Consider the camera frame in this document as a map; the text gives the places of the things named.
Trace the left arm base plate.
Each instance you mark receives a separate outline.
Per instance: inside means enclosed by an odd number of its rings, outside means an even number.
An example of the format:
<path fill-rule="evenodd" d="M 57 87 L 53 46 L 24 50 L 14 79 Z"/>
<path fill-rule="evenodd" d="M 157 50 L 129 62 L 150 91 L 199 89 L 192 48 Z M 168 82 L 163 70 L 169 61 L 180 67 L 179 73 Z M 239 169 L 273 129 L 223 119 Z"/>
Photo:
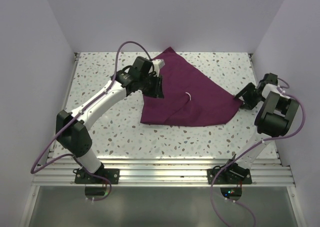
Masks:
<path fill-rule="evenodd" d="M 74 169 L 74 183 L 83 185 L 107 184 L 117 185 L 120 178 L 120 170 L 117 168 L 104 168 L 98 170 L 95 174 L 87 173 L 84 169 Z"/>

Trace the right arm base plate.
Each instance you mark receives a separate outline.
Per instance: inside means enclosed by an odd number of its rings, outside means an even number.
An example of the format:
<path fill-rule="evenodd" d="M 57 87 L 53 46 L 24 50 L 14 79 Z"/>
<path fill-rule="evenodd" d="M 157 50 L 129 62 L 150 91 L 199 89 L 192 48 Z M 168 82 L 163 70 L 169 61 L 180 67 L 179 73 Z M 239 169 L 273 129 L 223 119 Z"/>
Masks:
<path fill-rule="evenodd" d="M 208 184 L 211 185 L 215 176 L 219 172 L 218 168 L 209 168 L 206 170 Z M 252 184 L 252 177 L 249 169 L 245 170 L 224 170 L 214 181 L 214 185 L 250 185 Z"/>

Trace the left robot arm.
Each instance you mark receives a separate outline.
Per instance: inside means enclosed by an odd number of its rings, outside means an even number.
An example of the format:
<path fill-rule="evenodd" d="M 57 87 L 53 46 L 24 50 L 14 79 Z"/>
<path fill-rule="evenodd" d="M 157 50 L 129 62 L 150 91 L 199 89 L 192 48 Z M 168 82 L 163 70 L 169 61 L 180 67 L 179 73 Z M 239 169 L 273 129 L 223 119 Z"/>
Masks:
<path fill-rule="evenodd" d="M 92 183 L 103 180 L 102 163 L 91 149 L 89 130 L 95 122 L 119 101 L 141 91 L 146 97 L 164 98 L 160 70 L 163 59 L 149 60 L 138 56 L 132 65 L 117 71 L 107 84 L 87 102 L 71 112 L 62 110 L 56 117 L 57 141 L 87 170 Z"/>

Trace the purple cloth mat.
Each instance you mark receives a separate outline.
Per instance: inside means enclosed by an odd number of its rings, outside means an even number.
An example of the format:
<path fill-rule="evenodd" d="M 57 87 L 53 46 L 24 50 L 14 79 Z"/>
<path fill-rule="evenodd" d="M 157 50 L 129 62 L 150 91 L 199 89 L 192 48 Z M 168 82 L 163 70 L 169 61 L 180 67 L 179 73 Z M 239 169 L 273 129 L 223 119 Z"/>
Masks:
<path fill-rule="evenodd" d="M 207 127 L 227 124 L 243 104 L 171 47 L 158 56 L 164 98 L 143 97 L 140 122 L 147 125 Z"/>

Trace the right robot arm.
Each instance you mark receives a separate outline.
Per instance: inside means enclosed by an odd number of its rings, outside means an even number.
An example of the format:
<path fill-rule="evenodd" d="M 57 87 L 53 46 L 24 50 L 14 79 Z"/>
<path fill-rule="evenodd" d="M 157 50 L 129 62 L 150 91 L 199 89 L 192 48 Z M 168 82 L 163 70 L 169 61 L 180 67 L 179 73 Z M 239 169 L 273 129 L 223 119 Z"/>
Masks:
<path fill-rule="evenodd" d="M 241 149 L 231 166 L 223 170 L 223 179 L 235 183 L 239 178 L 250 176 L 250 169 L 263 149 L 275 138 L 284 137 L 290 130 L 300 104 L 297 100 L 285 95 L 280 86 L 272 83 L 261 83 L 255 86 L 247 84 L 236 96 L 243 99 L 243 109 L 252 110 L 263 102 L 258 111 L 252 137 Z"/>

